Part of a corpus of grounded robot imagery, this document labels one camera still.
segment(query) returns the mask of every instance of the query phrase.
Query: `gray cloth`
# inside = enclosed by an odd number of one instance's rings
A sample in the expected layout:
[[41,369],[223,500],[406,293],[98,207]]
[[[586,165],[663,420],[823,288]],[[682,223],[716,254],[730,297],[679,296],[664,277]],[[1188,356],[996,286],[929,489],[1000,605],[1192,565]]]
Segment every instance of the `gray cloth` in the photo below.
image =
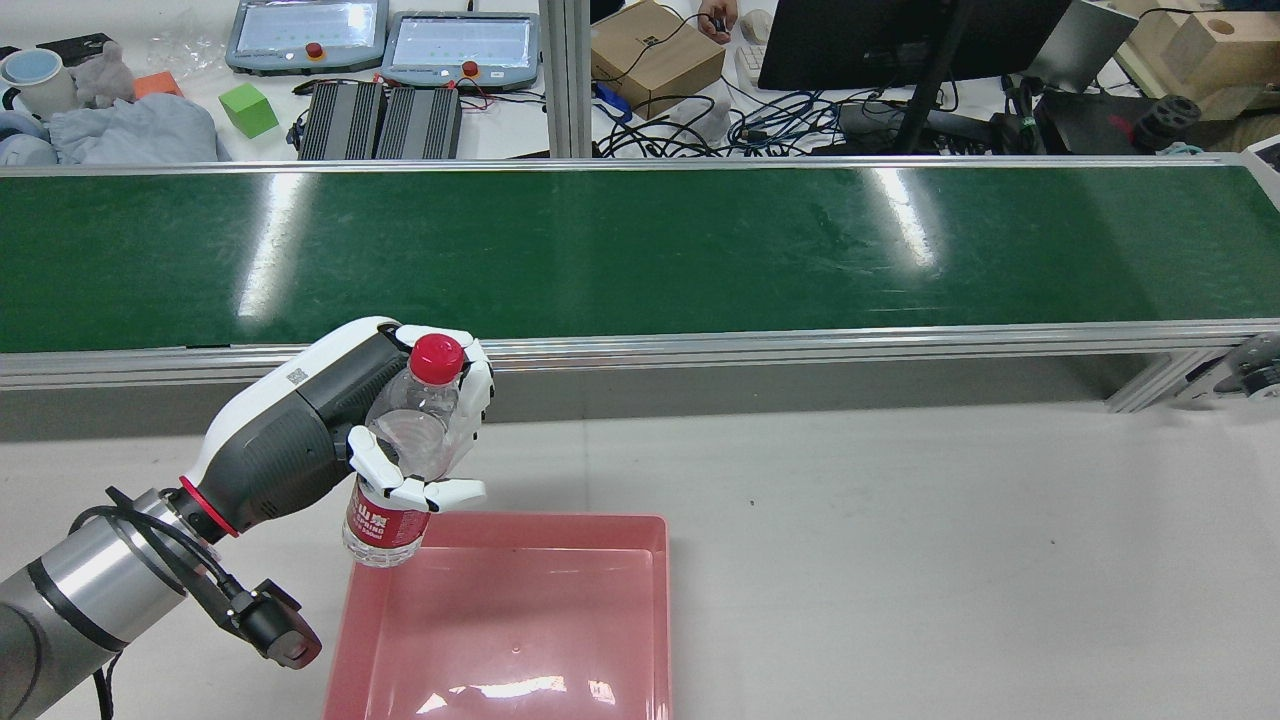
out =
[[58,113],[49,137],[64,165],[152,165],[229,160],[214,119],[195,102],[155,92],[101,110]]

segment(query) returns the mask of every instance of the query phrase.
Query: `orange block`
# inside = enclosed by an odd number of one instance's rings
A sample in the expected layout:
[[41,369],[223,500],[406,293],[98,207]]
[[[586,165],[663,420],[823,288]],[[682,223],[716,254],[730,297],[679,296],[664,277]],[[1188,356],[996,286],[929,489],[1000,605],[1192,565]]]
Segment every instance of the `orange block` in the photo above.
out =
[[173,79],[173,74],[169,70],[163,73],[156,73],[154,76],[140,77],[133,81],[133,96],[141,99],[143,95],[151,95],[152,92],[168,92],[169,95],[177,95],[182,97],[182,91],[178,90],[178,82]]

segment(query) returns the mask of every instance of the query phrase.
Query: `bottle label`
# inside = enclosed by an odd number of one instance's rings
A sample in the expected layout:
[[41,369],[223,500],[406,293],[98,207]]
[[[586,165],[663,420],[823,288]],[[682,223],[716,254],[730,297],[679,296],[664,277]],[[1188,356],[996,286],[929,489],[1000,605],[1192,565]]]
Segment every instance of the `bottle label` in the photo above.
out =
[[404,547],[426,530],[431,518],[421,510],[389,510],[374,503],[365,495],[364,483],[356,480],[347,506],[347,527],[365,544],[383,548]]

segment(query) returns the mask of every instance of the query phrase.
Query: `monitor stand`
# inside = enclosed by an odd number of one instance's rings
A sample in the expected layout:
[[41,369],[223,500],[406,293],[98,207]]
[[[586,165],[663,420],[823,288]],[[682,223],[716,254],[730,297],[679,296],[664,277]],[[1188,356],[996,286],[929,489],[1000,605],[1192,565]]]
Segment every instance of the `monitor stand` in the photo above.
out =
[[[874,100],[841,108],[840,124],[850,145],[867,147],[867,155],[911,155],[916,151],[920,132],[929,124],[938,91],[951,70],[951,59],[964,37],[975,1],[946,0],[938,38],[929,47],[924,72],[905,109]],[[850,117],[854,133],[850,133],[845,123],[846,115]]]

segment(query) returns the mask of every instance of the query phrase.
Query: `red bottle cap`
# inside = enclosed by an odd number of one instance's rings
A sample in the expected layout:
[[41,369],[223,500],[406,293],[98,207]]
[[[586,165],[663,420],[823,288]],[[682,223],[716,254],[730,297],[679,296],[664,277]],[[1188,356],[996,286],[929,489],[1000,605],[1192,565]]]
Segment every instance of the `red bottle cap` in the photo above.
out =
[[413,343],[408,356],[408,369],[424,383],[443,386],[453,382],[462,372],[466,359],[458,341],[447,334],[425,334]]

